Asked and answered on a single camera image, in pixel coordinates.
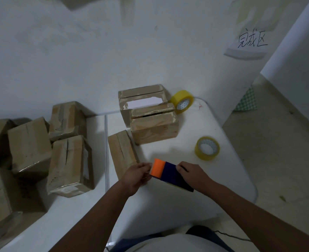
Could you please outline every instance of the yellow tape roll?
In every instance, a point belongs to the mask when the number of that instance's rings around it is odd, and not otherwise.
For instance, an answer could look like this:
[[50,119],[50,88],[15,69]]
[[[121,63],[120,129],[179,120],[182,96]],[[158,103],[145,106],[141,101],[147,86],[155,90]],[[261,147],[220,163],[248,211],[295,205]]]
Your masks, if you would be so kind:
[[176,113],[180,114],[187,110],[194,101],[194,97],[188,93],[186,90],[181,90],[172,96],[170,102],[173,103],[176,108]]
[[209,136],[198,139],[194,152],[202,160],[209,161],[215,158],[220,152],[219,143]]

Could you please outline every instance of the cable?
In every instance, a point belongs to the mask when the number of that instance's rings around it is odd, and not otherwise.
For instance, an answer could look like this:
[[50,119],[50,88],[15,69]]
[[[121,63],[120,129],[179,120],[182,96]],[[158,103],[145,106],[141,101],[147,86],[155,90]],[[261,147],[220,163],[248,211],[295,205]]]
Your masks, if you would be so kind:
[[228,237],[232,237],[232,238],[235,238],[235,239],[238,239],[238,240],[241,240],[241,241],[249,241],[249,242],[252,242],[251,240],[249,239],[243,239],[243,238],[239,238],[239,237],[236,237],[236,236],[233,236],[233,235],[229,235],[229,234],[226,234],[226,233],[222,233],[220,231],[215,231],[215,233],[220,233],[220,234],[223,234],[223,235],[226,235]]

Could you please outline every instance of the person's right hand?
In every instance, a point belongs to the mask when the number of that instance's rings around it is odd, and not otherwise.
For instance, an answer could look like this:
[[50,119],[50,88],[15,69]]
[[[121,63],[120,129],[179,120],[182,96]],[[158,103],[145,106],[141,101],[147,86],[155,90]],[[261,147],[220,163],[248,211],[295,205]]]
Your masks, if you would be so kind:
[[195,190],[205,194],[207,188],[214,183],[208,175],[197,164],[181,162],[176,166],[177,171],[182,175],[184,180]]

